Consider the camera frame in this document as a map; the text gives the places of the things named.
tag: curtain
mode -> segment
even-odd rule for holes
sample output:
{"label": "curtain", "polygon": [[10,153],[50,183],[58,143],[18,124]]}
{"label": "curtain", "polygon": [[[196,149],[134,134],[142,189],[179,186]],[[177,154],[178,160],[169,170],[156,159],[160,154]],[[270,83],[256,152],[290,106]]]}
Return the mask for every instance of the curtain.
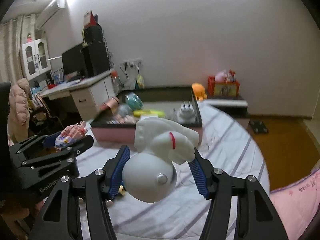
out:
{"label": "curtain", "polygon": [[27,43],[28,33],[35,40],[35,22],[36,15],[31,14],[0,25],[0,82],[16,83],[23,77],[20,48]]}

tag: white striped tablecloth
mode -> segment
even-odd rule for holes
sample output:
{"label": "white striped tablecloth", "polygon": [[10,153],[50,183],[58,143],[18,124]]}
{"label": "white striped tablecloth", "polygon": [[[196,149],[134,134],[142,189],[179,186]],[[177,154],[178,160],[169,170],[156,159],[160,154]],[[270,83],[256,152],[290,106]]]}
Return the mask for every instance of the white striped tablecloth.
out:
{"label": "white striped tablecloth", "polygon": [[[199,103],[203,121],[202,143],[198,147],[202,157],[209,159],[215,168],[231,176],[245,178],[254,175],[269,194],[269,176],[263,156],[255,141],[243,127],[218,109]],[[131,155],[136,154],[128,145]],[[80,176],[102,168],[109,158],[116,156],[120,144],[95,140],[92,148],[77,157]],[[177,184],[174,191],[163,200],[149,204],[128,193],[116,200],[108,209],[116,236],[129,239],[189,239],[198,240],[209,210],[210,201],[198,193],[187,163],[177,165]],[[232,197],[227,240],[232,240],[236,226],[237,198]],[[85,214],[81,204],[83,239],[90,239]]]}

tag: white sphere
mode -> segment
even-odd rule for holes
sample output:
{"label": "white sphere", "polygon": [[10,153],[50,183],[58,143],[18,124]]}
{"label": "white sphere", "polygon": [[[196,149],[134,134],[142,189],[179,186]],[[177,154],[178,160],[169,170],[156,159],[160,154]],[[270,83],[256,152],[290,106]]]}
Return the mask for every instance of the white sphere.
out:
{"label": "white sphere", "polygon": [[177,182],[172,162],[148,153],[138,153],[124,165],[122,180],[126,190],[136,199],[147,203],[168,196]]}

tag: box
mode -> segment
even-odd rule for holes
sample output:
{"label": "box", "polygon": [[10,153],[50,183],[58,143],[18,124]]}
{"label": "box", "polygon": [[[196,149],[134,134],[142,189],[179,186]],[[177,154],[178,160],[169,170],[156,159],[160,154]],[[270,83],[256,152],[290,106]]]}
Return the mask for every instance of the box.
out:
{"label": "box", "polygon": [[[202,138],[202,119],[192,87],[155,87],[139,90],[125,90],[118,94],[120,103],[125,103],[125,96],[134,92],[143,102],[144,109],[156,109],[170,114],[173,108],[178,112],[183,100],[192,104],[196,114],[195,123],[182,124],[199,133]],[[92,132],[98,141],[134,143],[135,124],[107,124],[103,121],[103,112],[91,123]]]}
{"label": "box", "polygon": [[239,95],[240,83],[235,82],[216,82],[214,76],[208,77],[208,91],[210,96],[237,97]]}

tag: orange plush toy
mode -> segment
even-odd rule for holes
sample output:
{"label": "orange plush toy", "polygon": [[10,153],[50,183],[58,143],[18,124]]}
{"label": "orange plush toy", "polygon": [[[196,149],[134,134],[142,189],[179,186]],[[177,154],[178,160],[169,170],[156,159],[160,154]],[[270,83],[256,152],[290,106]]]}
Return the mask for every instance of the orange plush toy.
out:
{"label": "orange plush toy", "polygon": [[201,85],[199,83],[193,83],[192,84],[192,89],[193,89],[193,92],[196,95],[196,99],[197,100],[203,101],[203,99],[207,98],[207,95],[205,93],[205,89],[204,89],[203,85]]}

